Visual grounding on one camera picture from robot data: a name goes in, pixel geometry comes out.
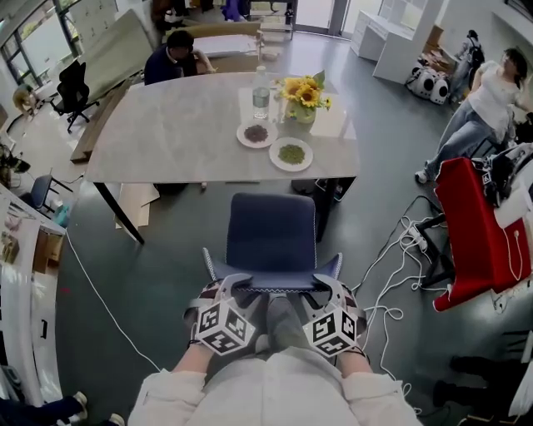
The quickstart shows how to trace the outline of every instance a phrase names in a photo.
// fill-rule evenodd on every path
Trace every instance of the yellow flower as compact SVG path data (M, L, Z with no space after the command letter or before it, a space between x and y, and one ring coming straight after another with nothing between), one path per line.
M296 98L304 107L316 107L320 102L320 93L308 84L302 84L300 90L296 93Z
M315 79L311 76L303 77L303 82L311 87L313 90L319 90L318 83L315 82Z
M301 86L301 78L286 78L285 88L282 95L289 101L295 101L297 99L296 94Z

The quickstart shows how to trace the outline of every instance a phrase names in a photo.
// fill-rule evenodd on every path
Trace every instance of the red cloth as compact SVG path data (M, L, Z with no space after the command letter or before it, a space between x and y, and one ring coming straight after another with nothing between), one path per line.
M456 267L456 281L451 294L433 302L437 311L470 300L493 289L500 293L517 284L509 267L506 237L496 223L494 207L483 195L481 174L471 161L456 158L445 161L435 189L446 215L451 253ZM518 246L515 231L519 232ZM531 274L531 260L526 228L522 219L505 229L511 249L511 264L521 280Z

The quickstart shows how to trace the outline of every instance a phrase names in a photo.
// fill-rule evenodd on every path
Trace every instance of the dark shirt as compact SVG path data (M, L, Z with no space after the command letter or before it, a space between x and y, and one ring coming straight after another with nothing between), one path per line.
M197 64L192 53L173 63L167 55L167 44L163 44L147 60L144 67L144 85L196 75Z

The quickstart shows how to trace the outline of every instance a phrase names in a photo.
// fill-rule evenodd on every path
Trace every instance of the gray floor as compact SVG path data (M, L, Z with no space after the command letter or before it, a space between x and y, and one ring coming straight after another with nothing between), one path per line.
M374 64L356 57L348 42L295 34L286 54L268 66L291 74L325 68L355 122L361 175L332 212L318 255L328 260L341 251L341 279L356 285L409 203L429 194L414 182L413 172L433 155L449 112L414 98L401 85L372 77ZM288 192L289 182L216 184L204 194L198 186L189 186L179 196L163 196L151 208L150 225L141 230L146 239L141 247L115 230L112 213L94 186L81 187L68 228L72 243L118 323L160 367L171 369L185 349L182 311L209 281L201 248L223 256L230 200L238 191ZM421 219L428 212L421 200L409 217ZM357 295L361 306L375 302L400 264L401 252L396 249L372 271ZM416 272L409 261L399 276ZM68 247L62 255L59 286L57 356L63 392L81 389L87 394L92 422L111 412L128 415L142 379L153 373L153 367L115 329ZM531 327L529 295L512 300L503 315L492 309L485 295L437 314L431 303L435 296L413 292L405 284L384 299L405 312L401 322L387 321L390 343L384 365L398 379L412 383L407 398L424 414L434 410L431 390L437 379L476 384L449 371L453 354L498 356L502 330ZM376 371L384 343L379 315L367 348ZM452 408L449 417L443 410L421 420L456 424L464 410Z

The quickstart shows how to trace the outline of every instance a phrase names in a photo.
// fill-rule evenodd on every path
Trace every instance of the flower vase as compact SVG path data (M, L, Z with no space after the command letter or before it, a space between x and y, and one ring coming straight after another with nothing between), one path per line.
M316 108L307 108L299 102L289 101L286 104L285 117L301 124L311 124L316 118Z

